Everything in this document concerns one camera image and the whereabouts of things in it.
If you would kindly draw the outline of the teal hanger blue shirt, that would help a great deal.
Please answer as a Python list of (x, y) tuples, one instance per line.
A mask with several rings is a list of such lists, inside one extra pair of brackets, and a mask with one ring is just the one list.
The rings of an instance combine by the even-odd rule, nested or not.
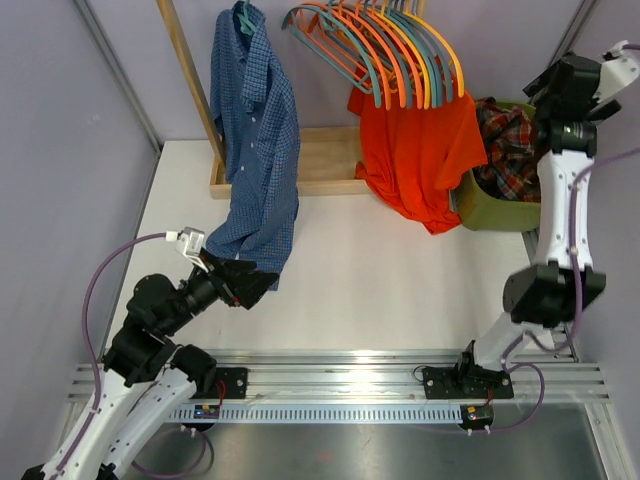
[(240, 23), (240, 30), (244, 35), (252, 36), (255, 34), (257, 27), (251, 21), (249, 15), (249, 0), (243, 0), (241, 2), (240, 9), (235, 13), (236, 18)]

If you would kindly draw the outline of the red brown plaid shirt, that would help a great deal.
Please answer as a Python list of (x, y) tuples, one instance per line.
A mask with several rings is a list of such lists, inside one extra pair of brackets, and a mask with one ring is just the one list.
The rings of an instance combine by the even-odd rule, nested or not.
[(487, 163), (473, 168), (478, 186), (506, 201), (539, 203), (532, 116), (520, 105), (501, 106), (493, 97), (475, 101)]

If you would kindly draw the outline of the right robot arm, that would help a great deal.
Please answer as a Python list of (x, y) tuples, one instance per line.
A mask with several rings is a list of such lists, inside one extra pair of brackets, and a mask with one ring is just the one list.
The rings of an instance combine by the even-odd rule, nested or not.
[[(561, 324), (576, 329), (603, 291), (587, 234), (589, 178), (595, 168), (596, 122), (615, 114), (620, 54), (602, 62), (567, 54), (526, 87), (534, 103), (540, 230), (531, 264), (509, 276), (503, 310), (449, 367), (424, 366), (430, 400), (509, 399), (519, 354), (542, 347)], [(426, 236), (380, 218), (334, 212), (312, 227), (295, 261), (296, 278), (259, 304), (247, 335), (276, 349), (337, 348), (343, 341), (407, 342), (467, 334), (457, 310), (473, 313), (487, 276), (509, 256), (503, 245), (479, 245), (451, 234)]]

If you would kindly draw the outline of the blue checked shirt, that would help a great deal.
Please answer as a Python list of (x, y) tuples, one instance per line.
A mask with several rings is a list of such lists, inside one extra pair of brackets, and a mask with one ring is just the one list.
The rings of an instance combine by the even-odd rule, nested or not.
[(218, 257), (253, 261), (281, 273), (293, 246), (299, 208), (300, 131), (291, 82), (269, 41), (264, 13), (249, 5), (254, 35), (235, 13), (216, 20), (210, 108), (226, 144), (230, 211), (206, 241)]

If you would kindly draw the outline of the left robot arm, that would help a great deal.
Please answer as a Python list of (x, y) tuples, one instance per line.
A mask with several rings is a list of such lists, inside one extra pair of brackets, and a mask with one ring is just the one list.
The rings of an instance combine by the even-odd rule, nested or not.
[(259, 271), (253, 261), (222, 259), (206, 251), (191, 261), (191, 274), (178, 286), (162, 274), (137, 282), (123, 326), (93, 367), (95, 389), (89, 403), (62, 447), (49, 461), (27, 469), (24, 478), (95, 478), (119, 424), (174, 356), (190, 365), (180, 382), (191, 396), (203, 398), (214, 390), (214, 360), (192, 345), (178, 347), (172, 336), (218, 300), (252, 308), (278, 277)]

